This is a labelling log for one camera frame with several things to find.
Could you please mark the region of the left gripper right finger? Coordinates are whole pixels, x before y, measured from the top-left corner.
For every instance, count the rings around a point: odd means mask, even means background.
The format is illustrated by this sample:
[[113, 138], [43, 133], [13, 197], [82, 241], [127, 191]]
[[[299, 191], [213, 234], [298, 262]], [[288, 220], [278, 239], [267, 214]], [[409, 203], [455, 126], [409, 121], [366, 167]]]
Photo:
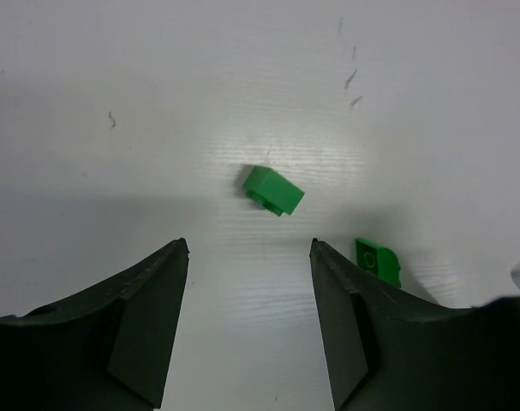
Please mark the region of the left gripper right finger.
[[449, 308], [313, 240], [310, 263], [337, 410], [520, 410], [520, 295]]

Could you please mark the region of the dark green lego brick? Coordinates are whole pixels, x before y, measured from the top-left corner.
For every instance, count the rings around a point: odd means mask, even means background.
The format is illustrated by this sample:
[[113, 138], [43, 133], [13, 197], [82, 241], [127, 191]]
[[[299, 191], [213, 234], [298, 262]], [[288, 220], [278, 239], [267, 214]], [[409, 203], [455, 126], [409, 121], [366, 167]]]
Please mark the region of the dark green lego brick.
[[383, 247], [365, 238], [355, 238], [356, 264], [364, 271], [400, 288], [401, 266], [397, 255], [388, 247]]
[[245, 195], [278, 217], [291, 215], [305, 193], [270, 167], [255, 165], [242, 184]]

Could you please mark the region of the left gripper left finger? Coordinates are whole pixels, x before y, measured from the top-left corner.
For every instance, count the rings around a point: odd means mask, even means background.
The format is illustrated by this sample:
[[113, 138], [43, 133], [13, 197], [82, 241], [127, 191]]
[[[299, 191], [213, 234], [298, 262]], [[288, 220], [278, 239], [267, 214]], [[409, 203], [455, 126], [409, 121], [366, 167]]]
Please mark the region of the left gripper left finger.
[[160, 408], [188, 276], [188, 245], [24, 316], [0, 317], [0, 410]]

